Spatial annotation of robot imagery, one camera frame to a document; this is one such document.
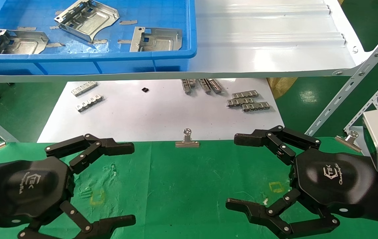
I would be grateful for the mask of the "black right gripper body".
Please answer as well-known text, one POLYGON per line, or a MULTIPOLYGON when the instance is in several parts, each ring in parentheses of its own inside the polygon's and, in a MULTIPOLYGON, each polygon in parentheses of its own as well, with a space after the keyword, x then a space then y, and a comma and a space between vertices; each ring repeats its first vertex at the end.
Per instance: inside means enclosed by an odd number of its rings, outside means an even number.
POLYGON ((309 149, 293 165, 298 201, 310 212, 378 219, 378 173, 369 157, 309 149))

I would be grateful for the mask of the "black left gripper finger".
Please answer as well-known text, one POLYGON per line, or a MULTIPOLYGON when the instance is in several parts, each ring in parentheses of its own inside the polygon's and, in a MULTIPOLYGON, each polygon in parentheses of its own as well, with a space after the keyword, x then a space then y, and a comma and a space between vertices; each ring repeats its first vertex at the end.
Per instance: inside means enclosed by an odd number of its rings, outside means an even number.
POLYGON ((129 155, 135 152, 133 143, 117 143, 113 138, 97 138, 91 134, 77 136, 45 148, 46 156, 63 158, 79 153, 69 162, 70 170, 78 175, 101 156, 129 155))
MULTIPOLYGON (((69 201, 64 201, 59 206, 79 228, 80 232, 74 239, 110 239, 114 231, 120 227, 136 224, 134 215, 111 217, 100 219, 90 223, 69 201)), ((39 232, 41 221, 33 221, 18 234, 19 239, 57 239, 57 237, 39 232)))

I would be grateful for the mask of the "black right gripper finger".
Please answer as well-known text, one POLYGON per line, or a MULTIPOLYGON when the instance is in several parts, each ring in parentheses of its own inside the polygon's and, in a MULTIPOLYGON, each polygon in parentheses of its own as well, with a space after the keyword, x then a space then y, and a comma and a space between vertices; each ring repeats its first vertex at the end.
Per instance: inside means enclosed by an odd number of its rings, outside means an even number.
POLYGON ((332 232, 340 225, 339 220, 325 207, 314 207, 318 219, 287 223, 280 215, 294 205, 302 194, 292 189, 269 207, 259 203, 228 198, 226 208, 245 213, 249 223, 267 227, 279 239, 293 239, 332 232))
POLYGON ((321 141, 312 136, 278 125, 268 130, 256 129, 251 134, 237 133, 234 144, 249 147, 266 147, 285 165, 294 165, 296 153, 288 147, 306 151, 319 149, 321 141))

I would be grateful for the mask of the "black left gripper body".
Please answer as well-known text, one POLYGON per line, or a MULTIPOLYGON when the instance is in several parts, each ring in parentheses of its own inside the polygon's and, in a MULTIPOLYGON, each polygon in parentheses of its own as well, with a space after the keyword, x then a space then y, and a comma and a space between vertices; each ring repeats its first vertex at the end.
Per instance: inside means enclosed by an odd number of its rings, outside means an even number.
POLYGON ((51 223, 74 186, 69 166, 54 156, 0 163, 0 227, 51 223))

